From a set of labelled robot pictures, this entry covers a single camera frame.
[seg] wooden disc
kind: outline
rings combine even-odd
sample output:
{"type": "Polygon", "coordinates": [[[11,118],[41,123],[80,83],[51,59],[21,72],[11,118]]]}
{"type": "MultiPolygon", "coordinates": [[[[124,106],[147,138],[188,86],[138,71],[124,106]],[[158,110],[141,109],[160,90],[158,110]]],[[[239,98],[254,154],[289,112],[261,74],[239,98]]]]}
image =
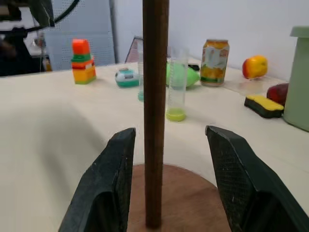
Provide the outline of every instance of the wooden disc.
{"type": "Polygon", "coordinates": [[[183,168],[164,165],[162,226],[145,226],[144,165],[133,167],[128,232],[230,232],[218,189],[183,168]]]}

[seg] wooden dowel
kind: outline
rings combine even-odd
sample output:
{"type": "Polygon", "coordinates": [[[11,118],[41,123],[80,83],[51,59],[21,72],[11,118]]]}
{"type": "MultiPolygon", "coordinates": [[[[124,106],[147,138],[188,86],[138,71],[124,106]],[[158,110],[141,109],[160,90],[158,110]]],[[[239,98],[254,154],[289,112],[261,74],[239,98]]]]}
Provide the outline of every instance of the wooden dowel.
{"type": "Polygon", "coordinates": [[[169,0],[143,0],[146,226],[161,225],[169,0]]]}

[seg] sponge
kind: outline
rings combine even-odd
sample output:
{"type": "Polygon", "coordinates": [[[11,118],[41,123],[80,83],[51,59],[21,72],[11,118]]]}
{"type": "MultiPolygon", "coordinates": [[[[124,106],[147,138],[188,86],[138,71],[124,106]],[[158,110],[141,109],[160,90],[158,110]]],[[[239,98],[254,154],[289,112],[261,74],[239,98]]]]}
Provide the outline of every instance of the sponge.
{"type": "Polygon", "coordinates": [[[284,107],[262,95],[246,96],[245,106],[264,118],[281,117],[284,107]]]}

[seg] orange juice can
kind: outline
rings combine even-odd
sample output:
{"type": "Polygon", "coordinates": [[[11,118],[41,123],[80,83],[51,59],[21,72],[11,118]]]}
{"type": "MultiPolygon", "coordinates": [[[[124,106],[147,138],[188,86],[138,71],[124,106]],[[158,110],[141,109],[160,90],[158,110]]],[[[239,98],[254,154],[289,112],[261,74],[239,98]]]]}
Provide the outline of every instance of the orange juice can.
{"type": "Polygon", "coordinates": [[[228,40],[208,39],[203,46],[201,84],[219,86],[224,82],[228,53],[228,40]]]}

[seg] plastic test tube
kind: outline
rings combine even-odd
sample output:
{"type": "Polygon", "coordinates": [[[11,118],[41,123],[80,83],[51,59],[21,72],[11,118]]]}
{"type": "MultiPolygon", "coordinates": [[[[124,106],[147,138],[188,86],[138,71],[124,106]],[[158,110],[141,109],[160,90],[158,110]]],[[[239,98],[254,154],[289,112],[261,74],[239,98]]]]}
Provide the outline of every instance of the plastic test tube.
{"type": "Polygon", "coordinates": [[[184,101],[188,72],[188,49],[169,47],[170,62],[167,65],[169,75],[169,101],[166,118],[182,121],[186,118],[184,101]]]}
{"type": "Polygon", "coordinates": [[[139,54],[139,77],[140,77],[140,89],[138,93],[138,99],[143,102],[144,101],[144,61],[143,61],[143,41],[138,41],[137,43],[137,51],[139,54]]]}

